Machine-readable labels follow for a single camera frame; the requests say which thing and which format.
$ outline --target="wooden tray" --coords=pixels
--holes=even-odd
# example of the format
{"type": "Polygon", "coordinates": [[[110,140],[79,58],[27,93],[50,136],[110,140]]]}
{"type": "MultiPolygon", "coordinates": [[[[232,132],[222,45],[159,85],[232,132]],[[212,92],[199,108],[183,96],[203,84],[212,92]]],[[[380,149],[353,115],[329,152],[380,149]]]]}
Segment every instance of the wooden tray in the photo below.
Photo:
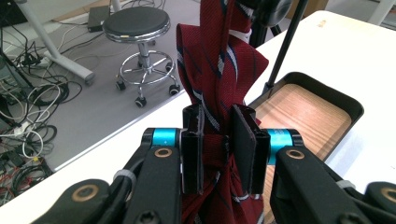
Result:
{"type": "MultiPolygon", "coordinates": [[[[303,73],[289,73],[249,105],[256,110],[260,128],[292,128],[305,146],[325,160],[363,114],[351,97],[303,73]]],[[[272,223],[269,199],[274,166],[267,166],[264,184],[264,221],[272,223]]]]}

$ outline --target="white table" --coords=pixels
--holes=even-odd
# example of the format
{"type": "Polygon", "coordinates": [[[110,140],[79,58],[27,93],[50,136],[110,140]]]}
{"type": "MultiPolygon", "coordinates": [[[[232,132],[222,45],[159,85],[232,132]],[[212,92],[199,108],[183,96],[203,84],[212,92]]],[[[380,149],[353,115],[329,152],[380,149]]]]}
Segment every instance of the white table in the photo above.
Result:
{"type": "MultiPolygon", "coordinates": [[[[258,50],[270,60],[262,77],[249,91],[249,104],[262,92],[271,74],[285,33],[268,41],[258,50]]],[[[396,183],[396,118],[392,108],[393,76],[391,45],[396,32],[356,21],[330,12],[319,11],[304,19],[291,43],[279,77],[299,71],[341,91],[364,107],[362,118],[327,159],[327,163],[359,190],[376,180],[396,183]]],[[[0,208],[3,223],[29,223],[45,213],[65,189],[89,178],[112,182],[140,145],[148,127],[182,127],[182,109],[190,104],[182,92],[138,122],[127,124],[78,160],[34,186],[0,208]]]]}

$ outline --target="blue gripper joint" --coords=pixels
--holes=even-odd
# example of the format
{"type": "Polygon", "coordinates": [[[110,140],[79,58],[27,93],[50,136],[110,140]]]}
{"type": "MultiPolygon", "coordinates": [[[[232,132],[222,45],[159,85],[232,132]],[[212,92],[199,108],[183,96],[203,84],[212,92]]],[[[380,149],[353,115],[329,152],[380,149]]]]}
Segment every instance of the blue gripper joint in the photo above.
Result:
{"type": "Polygon", "coordinates": [[[293,146],[293,140],[287,129],[267,129],[271,135],[271,154],[268,165],[275,165],[276,153],[285,146],[293,146]]]}
{"type": "Polygon", "coordinates": [[[152,135],[153,146],[174,147],[176,144],[176,129],[156,128],[152,135]]]}

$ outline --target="stool caster wheel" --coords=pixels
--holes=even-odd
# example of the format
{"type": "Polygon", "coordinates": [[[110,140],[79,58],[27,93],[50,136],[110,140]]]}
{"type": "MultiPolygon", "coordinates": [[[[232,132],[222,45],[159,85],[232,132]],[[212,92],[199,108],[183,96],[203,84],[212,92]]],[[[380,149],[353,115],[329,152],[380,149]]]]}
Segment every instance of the stool caster wheel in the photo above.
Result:
{"type": "Polygon", "coordinates": [[[146,97],[143,98],[137,97],[134,100],[134,103],[141,108],[147,104],[146,97]]]}
{"type": "Polygon", "coordinates": [[[116,86],[119,91],[125,90],[125,83],[123,83],[123,81],[117,81],[116,86]]]}
{"type": "Polygon", "coordinates": [[[180,86],[177,85],[172,85],[169,87],[169,94],[170,95],[176,95],[180,92],[180,86]]]}
{"type": "Polygon", "coordinates": [[[165,66],[166,72],[169,72],[172,69],[173,63],[167,63],[165,66]]]}

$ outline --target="black pole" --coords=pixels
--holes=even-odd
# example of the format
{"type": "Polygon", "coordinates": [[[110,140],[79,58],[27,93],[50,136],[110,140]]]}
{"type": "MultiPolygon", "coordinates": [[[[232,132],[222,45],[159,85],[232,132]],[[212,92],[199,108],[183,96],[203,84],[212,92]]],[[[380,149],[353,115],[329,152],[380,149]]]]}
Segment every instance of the black pole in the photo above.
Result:
{"type": "Polygon", "coordinates": [[[251,26],[249,45],[253,48],[262,45],[265,42],[266,34],[267,28],[263,27],[257,20],[254,20],[251,26]]]}
{"type": "Polygon", "coordinates": [[[283,40],[279,54],[277,55],[273,71],[271,73],[270,78],[265,83],[264,90],[262,91],[262,94],[267,93],[269,90],[271,90],[274,87],[276,76],[279,72],[280,66],[283,63],[283,60],[285,59],[286,53],[288,52],[291,40],[293,39],[294,33],[297,30],[297,26],[298,26],[301,18],[303,17],[303,13],[305,11],[307,3],[308,3],[308,0],[299,0],[299,3],[298,3],[297,8],[294,12],[294,15],[291,18],[290,26],[289,26],[288,31],[286,32],[286,36],[285,36],[285,39],[283,40]]]}
{"type": "Polygon", "coordinates": [[[279,24],[271,27],[271,32],[273,33],[273,36],[277,36],[280,33],[282,33],[282,30],[280,29],[279,24]]]}

